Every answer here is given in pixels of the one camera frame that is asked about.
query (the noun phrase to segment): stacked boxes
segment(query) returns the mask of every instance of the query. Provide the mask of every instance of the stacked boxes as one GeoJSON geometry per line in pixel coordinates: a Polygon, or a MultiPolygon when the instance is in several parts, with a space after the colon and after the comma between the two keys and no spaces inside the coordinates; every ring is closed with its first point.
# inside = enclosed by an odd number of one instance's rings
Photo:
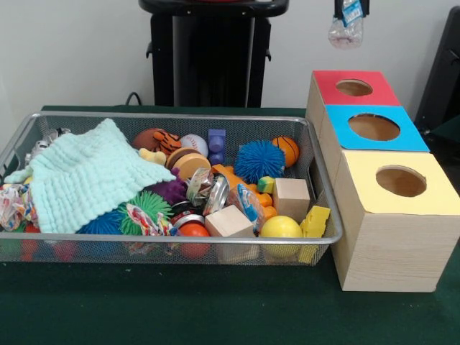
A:
{"type": "Polygon", "coordinates": [[[460,198],[380,72],[313,72],[314,125],[344,223],[343,290],[430,292],[460,236],[460,198]]]}

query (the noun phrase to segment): wire basket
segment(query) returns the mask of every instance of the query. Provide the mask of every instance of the wire basket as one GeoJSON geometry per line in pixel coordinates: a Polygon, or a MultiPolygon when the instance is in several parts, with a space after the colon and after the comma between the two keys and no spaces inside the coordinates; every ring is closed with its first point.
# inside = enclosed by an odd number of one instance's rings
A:
{"type": "Polygon", "coordinates": [[[64,127],[74,134],[82,134],[108,117],[129,141],[151,127],[164,128],[180,136],[194,133],[201,137],[207,137],[209,129],[225,129],[226,165],[234,164],[241,144],[281,135],[292,137],[299,144],[300,158],[294,167],[286,170],[286,177],[306,179],[310,204],[331,209],[326,233],[320,239],[240,239],[3,231],[0,232],[0,261],[313,266],[329,244],[341,238],[341,217],[316,134],[313,126],[297,117],[43,111],[25,119],[0,154],[0,181],[24,167],[25,155],[50,129],[64,127]]]}

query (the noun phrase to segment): blue spiky ball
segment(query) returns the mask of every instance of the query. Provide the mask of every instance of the blue spiky ball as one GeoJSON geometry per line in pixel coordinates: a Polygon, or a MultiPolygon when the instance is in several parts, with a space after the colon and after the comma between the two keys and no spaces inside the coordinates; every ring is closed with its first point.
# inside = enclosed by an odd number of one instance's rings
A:
{"type": "Polygon", "coordinates": [[[281,178],[284,168],[284,152],[268,140],[243,145],[235,162],[235,174],[246,183],[257,183],[264,176],[281,178]]]}
{"type": "Polygon", "coordinates": [[[118,210],[110,211],[90,221],[77,234],[121,235],[121,221],[124,214],[118,210]]]}

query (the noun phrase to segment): purple toy block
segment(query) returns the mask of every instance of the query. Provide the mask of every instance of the purple toy block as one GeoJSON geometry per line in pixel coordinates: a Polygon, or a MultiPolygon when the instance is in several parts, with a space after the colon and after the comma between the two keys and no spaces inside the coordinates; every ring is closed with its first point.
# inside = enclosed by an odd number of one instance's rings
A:
{"type": "Polygon", "coordinates": [[[209,162],[211,165],[223,164],[225,162],[225,129],[209,129],[208,146],[209,162]]]}

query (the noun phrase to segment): mint green washcloth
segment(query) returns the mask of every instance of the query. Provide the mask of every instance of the mint green washcloth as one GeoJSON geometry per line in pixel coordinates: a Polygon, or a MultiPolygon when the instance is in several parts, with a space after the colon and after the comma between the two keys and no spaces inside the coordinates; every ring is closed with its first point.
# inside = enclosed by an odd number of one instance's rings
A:
{"type": "Polygon", "coordinates": [[[5,182],[22,183],[31,175],[40,230],[54,234],[74,234],[148,185],[175,179],[163,166],[139,157],[110,119],[85,134],[56,139],[5,182]]]}

